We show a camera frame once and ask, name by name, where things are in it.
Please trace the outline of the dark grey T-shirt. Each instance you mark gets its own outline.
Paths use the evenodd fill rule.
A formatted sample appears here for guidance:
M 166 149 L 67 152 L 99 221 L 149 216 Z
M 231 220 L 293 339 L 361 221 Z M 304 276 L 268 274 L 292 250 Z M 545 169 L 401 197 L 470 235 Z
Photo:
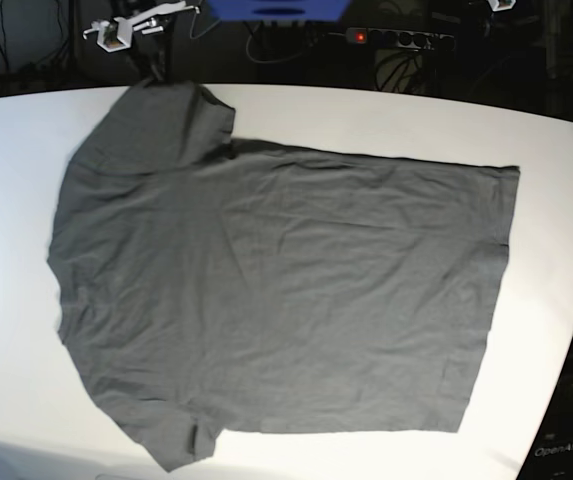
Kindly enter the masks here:
M 191 84 L 134 86 L 72 156 L 48 263 L 94 402 L 166 471 L 223 430 L 454 432 L 520 172 L 233 137 Z

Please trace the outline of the black power strip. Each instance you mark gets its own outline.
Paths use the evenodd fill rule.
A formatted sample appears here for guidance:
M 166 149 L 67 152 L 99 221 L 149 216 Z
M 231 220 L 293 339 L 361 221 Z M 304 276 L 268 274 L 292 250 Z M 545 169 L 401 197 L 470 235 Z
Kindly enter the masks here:
M 350 27 L 345 31 L 349 44 L 382 49 L 453 52 L 456 39 L 452 35 L 422 31 Z

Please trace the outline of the blue box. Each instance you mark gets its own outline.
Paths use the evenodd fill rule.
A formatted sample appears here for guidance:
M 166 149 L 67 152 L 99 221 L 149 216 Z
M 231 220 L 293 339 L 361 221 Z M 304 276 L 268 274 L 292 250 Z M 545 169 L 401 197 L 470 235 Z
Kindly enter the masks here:
M 224 21 L 337 21 L 350 0 L 209 0 Z

